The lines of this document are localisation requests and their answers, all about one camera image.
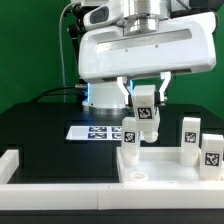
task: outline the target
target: cable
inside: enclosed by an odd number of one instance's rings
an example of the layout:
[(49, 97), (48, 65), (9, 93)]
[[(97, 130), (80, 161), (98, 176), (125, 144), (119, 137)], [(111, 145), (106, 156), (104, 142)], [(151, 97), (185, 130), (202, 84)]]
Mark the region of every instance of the cable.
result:
[(50, 90), (47, 90), (43, 93), (41, 93), (39, 96), (33, 98), (30, 102), (31, 103), (35, 103), (37, 102), (40, 98), (42, 98), (43, 96), (49, 94), (49, 93), (52, 93), (52, 92), (56, 92), (56, 91), (60, 91), (60, 90), (66, 90), (66, 89), (75, 89), (75, 86), (64, 86), (64, 87), (58, 87), (58, 88), (54, 88), (54, 89), (50, 89)]
[(191, 10), (191, 7), (186, 5), (182, 0), (177, 0), (186, 10)]
[(43, 97), (49, 97), (49, 96), (74, 96), (74, 95), (81, 95), (81, 96), (86, 96), (85, 92), (76, 92), (76, 93), (54, 93), (54, 94), (44, 94), (39, 96), (38, 98), (35, 99), (35, 101), (32, 101), (32, 103), (36, 103)]
[(61, 68), (62, 68), (62, 82), (63, 82), (63, 86), (65, 87), (66, 85), (66, 72), (65, 72), (65, 63), (64, 63), (64, 53), (63, 53), (63, 43), (62, 43), (62, 20), (64, 17), (65, 12), (67, 11), (67, 9), (71, 6), (76, 5), (77, 3), (80, 2), (80, 0), (73, 0), (73, 3), (68, 4), (67, 6), (65, 6), (65, 8), (63, 9), (61, 16), (60, 16), (60, 21), (59, 21), (59, 44), (60, 44), (60, 55), (61, 55)]

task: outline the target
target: green wall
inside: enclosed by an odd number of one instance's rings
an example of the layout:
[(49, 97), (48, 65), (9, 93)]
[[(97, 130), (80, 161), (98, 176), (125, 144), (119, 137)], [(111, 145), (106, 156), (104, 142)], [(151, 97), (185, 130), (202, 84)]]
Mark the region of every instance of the green wall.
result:
[[(58, 22), (67, 3), (68, 0), (0, 1), (0, 112), (62, 86)], [(199, 104), (224, 120), (224, 7), (218, 15), (217, 66), (209, 73), (174, 77), (168, 96), (169, 103)], [(68, 15), (64, 28), (73, 20)], [(78, 79), (76, 62), (66, 31), (63, 36), (67, 85), (71, 85)]]

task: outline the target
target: blue light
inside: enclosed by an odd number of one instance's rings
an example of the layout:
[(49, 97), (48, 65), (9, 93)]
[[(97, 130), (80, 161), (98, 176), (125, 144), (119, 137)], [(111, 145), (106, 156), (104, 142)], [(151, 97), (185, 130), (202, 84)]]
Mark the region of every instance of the blue light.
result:
[(87, 103), (89, 103), (89, 97), (90, 97), (90, 84), (88, 83), (88, 90), (87, 90), (87, 94), (88, 94), (88, 96), (87, 96)]
[(131, 95), (132, 95), (132, 93), (133, 93), (133, 90), (134, 90), (134, 83), (133, 83), (133, 81), (131, 80), (131, 81), (130, 81), (130, 92), (131, 92)]

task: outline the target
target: black tabletop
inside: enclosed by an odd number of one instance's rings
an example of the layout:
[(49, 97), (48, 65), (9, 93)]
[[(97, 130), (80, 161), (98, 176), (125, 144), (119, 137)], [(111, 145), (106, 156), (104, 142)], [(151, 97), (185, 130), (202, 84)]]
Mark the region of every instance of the black tabletop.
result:
[[(201, 118), (201, 134), (224, 135), (224, 122), (195, 105), (160, 108), (153, 146), (180, 146), (184, 117)], [(0, 155), (19, 149), (18, 183), (118, 183), (120, 142), (68, 141), (71, 125), (120, 126), (124, 116), (83, 113), (73, 103), (22, 103), (0, 115)], [(142, 142), (142, 147), (150, 146)], [(223, 210), (1, 211), (0, 223), (221, 223)]]

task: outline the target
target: black and white pattern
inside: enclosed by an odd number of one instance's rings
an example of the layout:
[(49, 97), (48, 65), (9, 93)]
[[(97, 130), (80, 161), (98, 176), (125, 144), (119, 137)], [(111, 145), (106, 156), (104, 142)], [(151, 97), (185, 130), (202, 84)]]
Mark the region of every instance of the black and white pattern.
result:
[(112, 138), (113, 139), (121, 139), (121, 133), (113, 133)]
[(206, 166), (219, 166), (220, 154), (217, 153), (206, 153), (205, 154), (205, 165)]
[(196, 133), (193, 132), (185, 132), (185, 142), (187, 143), (196, 143)]
[(112, 132), (122, 132), (122, 127), (112, 127)]
[(89, 132), (107, 132), (107, 127), (89, 127)]
[(124, 133), (124, 142), (135, 143), (135, 132), (125, 132)]
[(140, 120), (152, 119), (152, 109), (149, 108), (137, 108), (138, 118)]
[(106, 139), (107, 134), (106, 133), (89, 133), (88, 138), (89, 139)]

